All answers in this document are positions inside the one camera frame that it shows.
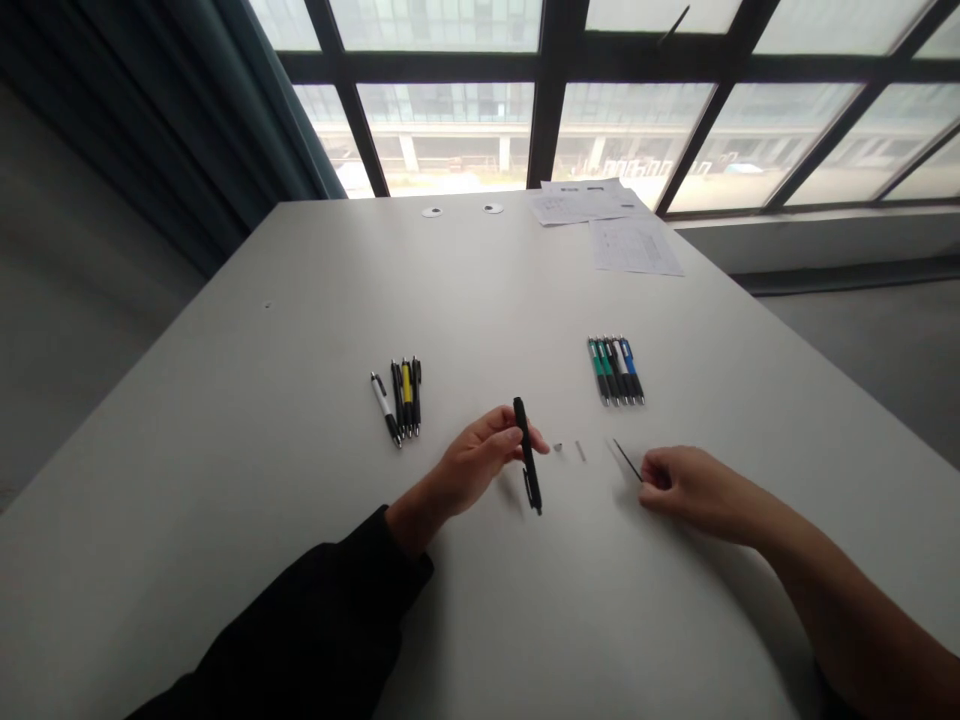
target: left hand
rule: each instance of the left hand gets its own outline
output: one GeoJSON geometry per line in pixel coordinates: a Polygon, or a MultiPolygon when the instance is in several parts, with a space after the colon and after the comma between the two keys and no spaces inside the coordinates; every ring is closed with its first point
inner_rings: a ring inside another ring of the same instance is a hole
{"type": "MultiPolygon", "coordinates": [[[[529,422],[527,427],[533,449],[550,452],[540,431],[529,422]]],[[[506,463],[523,459],[522,437],[512,407],[491,410],[468,425],[437,466],[387,508],[387,526],[408,557],[420,555],[447,520],[479,500],[506,463]]]]}
{"type": "MultiPolygon", "coordinates": [[[[543,435],[531,423],[530,444],[541,455],[550,452],[543,435]]],[[[513,408],[494,408],[454,440],[437,466],[422,480],[428,495],[443,508],[447,517],[468,510],[490,486],[503,466],[511,460],[523,460],[513,408]]]]}

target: black jacket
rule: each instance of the black jacket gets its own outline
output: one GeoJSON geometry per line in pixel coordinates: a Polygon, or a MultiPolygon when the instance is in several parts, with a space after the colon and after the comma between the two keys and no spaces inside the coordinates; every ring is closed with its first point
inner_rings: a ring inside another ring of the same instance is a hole
{"type": "Polygon", "coordinates": [[[385,510],[288,567],[194,672],[130,718],[369,718],[400,652],[400,619],[433,574],[426,555],[400,551],[385,510]]]}

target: window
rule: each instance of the window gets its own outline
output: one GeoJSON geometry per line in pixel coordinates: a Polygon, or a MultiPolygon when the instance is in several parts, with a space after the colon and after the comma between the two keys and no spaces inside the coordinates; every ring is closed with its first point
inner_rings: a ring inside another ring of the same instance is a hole
{"type": "Polygon", "coordinates": [[[886,55],[929,0],[780,0],[755,52],[886,55]]]}
{"type": "Polygon", "coordinates": [[[737,85],[671,209],[763,206],[856,89],[855,85],[737,85]]]}
{"type": "Polygon", "coordinates": [[[526,187],[532,83],[358,90],[391,195],[526,187]]]}
{"type": "Polygon", "coordinates": [[[933,36],[924,43],[917,57],[931,60],[960,58],[960,8],[954,10],[933,36]]]}
{"type": "Polygon", "coordinates": [[[921,200],[960,195],[960,135],[897,185],[884,200],[921,200]]]}
{"type": "Polygon", "coordinates": [[[320,51],[303,0],[250,0],[250,5],[274,50],[320,51]]]}
{"type": "Polygon", "coordinates": [[[250,2],[351,198],[619,177],[671,217],[956,203],[947,0],[250,2]]]}
{"type": "Polygon", "coordinates": [[[656,208],[712,89],[712,85],[568,85],[553,179],[619,177],[647,207],[656,208]]]}
{"type": "Polygon", "coordinates": [[[740,0],[590,0],[587,30],[666,32],[688,5],[677,32],[725,33],[740,0]]]}
{"type": "Polygon", "coordinates": [[[347,116],[333,85],[294,85],[300,104],[314,132],[320,138],[330,164],[340,178],[349,198],[373,197],[367,171],[363,167],[357,143],[350,132],[347,116]]]}
{"type": "Polygon", "coordinates": [[[960,85],[891,85],[787,205],[870,200],[960,117],[960,85]]]}
{"type": "Polygon", "coordinates": [[[330,0],[347,51],[536,52],[540,0],[330,0]]]}

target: pen bundle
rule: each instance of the pen bundle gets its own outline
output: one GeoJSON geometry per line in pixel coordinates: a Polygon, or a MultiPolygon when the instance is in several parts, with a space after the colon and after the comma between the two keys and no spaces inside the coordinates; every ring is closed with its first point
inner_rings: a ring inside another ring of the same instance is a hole
{"type": "Polygon", "coordinates": [[[373,385],[373,394],[377,396],[380,409],[390,438],[398,448],[403,447],[403,439],[408,440],[420,437],[420,383],[423,374],[420,361],[414,355],[410,362],[406,358],[400,363],[390,361],[390,381],[393,384],[393,404],[395,413],[390,411],[387,404],[387,389],[376,373],[370,373],[370,382],[373,385]]]}
{"type": "Polygon", "coordinates": [[[617,407],[645,405],[643,386],[633,364],[633,351],[623,335],[589,337],[587,345],[593,358],[603,404],[609,405],[612,399],[617,407]]]}

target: curtain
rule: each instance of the curtain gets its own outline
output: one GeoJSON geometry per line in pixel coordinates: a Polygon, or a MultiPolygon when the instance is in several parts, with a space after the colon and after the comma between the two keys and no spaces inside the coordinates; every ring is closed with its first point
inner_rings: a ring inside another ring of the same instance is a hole
{"type": "Polygon", "coordinates": [[[346,197],[247,0],[0,0],[5,82],[207,277],[346,197]]]}

